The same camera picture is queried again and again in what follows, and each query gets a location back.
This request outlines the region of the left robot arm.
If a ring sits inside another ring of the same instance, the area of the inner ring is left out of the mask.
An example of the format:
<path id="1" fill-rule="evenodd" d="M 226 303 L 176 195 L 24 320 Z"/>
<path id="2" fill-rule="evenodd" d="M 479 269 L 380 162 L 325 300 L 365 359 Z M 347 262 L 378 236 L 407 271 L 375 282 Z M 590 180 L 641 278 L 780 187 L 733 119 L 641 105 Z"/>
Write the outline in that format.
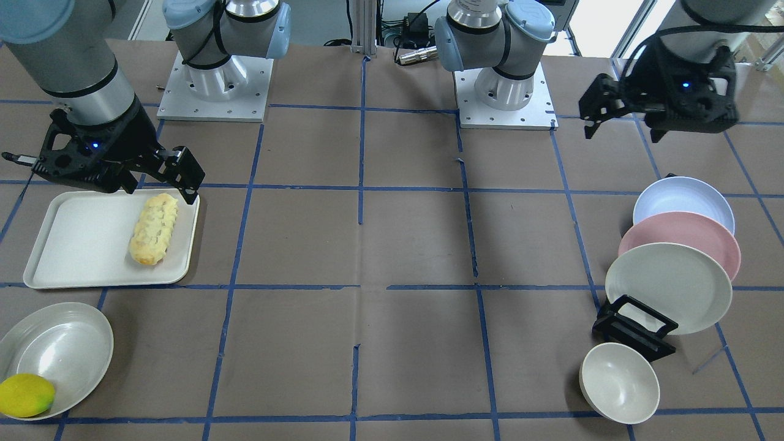
<path id="1" fill-rule="evenodd" d="M 772 1 L 678 1 L 639 43 L 619 78 L 600 73 L 579 99 L 590 139 L 611 118 L 641 113 L 656 143 L 672 131 L 716 134 L 736 125 L 734 52 L 763 26 Z M 440 63 L 449 72 L 479 69 L 476 87 L 491 108 L 524 108 L 555 19 L 537 1 L 453 1 L 435 23 Z"/>

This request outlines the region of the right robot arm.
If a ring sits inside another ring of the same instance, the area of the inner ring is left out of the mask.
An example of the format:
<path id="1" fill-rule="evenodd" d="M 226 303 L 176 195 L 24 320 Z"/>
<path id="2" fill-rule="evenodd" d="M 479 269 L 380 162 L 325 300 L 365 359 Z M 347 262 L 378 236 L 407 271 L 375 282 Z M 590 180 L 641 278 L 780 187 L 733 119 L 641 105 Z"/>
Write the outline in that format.
<path id="1" fill-rule="evenodd" d="M 2 41 L 56 108 L 37 156 L 4 153 L 51 183 L 135 192 L 134 173 L 198 198 L 205 171 L 184 146 L 166 149 L 140 98 L 104 39 L 118 1 L 3 1 Z M 193 110 L 263 93 L 246 59 L 280 59 L 290 42 L 290 5 L 282 1 L 165 1 L 177 44 L 178 75 Z"/>

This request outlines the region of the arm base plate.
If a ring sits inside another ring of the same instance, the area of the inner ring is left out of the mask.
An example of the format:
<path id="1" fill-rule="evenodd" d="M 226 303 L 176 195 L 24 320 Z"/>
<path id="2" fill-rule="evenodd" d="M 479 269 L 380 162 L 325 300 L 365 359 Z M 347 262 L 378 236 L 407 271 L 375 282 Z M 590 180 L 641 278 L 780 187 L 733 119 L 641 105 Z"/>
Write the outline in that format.
<path id="1" fill-rule="evenodd" d="M 474 84 L 481 75 L 479 68 L 455 72 L 454 94 L 458 104 L 459 122 L 463 129 L 557 129 L 556 111 L 543 65 L 539 64 L 529 83 L 532 92 L 526 106 L 519 110 L 499 110 L 484 103 Z"/>
<path id="2" fill-rule="evenodd" d="M 233 56 L 200 70 L 176 55 L 157 117 L 167 121 L 262 123 L 274 61 Z"/>

